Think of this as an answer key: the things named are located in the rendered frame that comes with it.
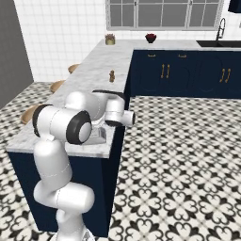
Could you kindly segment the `grey framed window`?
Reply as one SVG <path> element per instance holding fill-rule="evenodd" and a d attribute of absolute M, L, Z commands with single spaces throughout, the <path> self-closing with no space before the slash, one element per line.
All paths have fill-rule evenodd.
<path fill-rule="evenodd" d="M 224 0 L 105 0 L 108 30 L 215 30 Z"/>

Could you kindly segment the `navy island cabinet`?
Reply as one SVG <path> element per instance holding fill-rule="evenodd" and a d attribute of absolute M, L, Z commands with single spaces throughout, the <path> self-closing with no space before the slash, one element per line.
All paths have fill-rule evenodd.
<path fill-rule="evenodd" d="M 104 144 L 66 146 L 72 180 L 91 187 L 95 194 L 94 205 L 83 215 L 83 219 L 92 233 L 101 237 L 108 236 L 125 129 L 106 126 L 105 130 Z M 33 198 L 34 187 L 40 179 L 33 155 L 37 141 L 33 126 L 28 123 L 9 142 L 7 151 L 38 229 L 55 232 L 56 210 L 38 204 Z"/>

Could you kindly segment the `potted plant in tan pot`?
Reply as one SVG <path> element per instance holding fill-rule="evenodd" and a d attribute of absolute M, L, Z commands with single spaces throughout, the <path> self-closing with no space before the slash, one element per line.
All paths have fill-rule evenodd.
<path fill-rule="evenodd" d="M 116 42 L 114 34 L 106 34 L 105 35 L 105 44 L 106 45 L 114 45 Z"/>

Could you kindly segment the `black spring tap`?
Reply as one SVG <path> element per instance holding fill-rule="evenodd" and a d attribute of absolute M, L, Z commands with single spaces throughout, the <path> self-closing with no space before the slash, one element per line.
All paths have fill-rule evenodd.
<path fill-rule="evenodd" d="M 226 27 L 226 19 L 222 18 L 218 26 L 216 41 L 219 41 L 223 38 L 225 27 Z"/>

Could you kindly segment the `navy wall cupboard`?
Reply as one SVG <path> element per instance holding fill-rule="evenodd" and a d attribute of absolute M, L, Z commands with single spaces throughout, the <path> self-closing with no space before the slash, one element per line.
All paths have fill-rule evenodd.
<path fill-rule="evenodd" d="M 228 11 L 232 13 L 241 13 L 241 0 L 231 0 Z"/>

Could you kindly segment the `black sink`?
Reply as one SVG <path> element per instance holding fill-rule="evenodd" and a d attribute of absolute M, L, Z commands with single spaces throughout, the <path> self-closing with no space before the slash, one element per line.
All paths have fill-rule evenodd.
<path fill-rule="evenodd" d="M 241 40 L 196 40 L 201 47 L 241 48 Z"/>

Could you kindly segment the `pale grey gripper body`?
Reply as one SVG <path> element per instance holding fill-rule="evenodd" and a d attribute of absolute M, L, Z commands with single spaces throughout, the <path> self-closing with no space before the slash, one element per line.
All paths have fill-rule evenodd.
<path fill-rule="evenodd" d="M 91 134 L 85 144 L 96 145 L 104 143 L 106 143 L 106 130 L 101 124 L 93 124 Z"/>

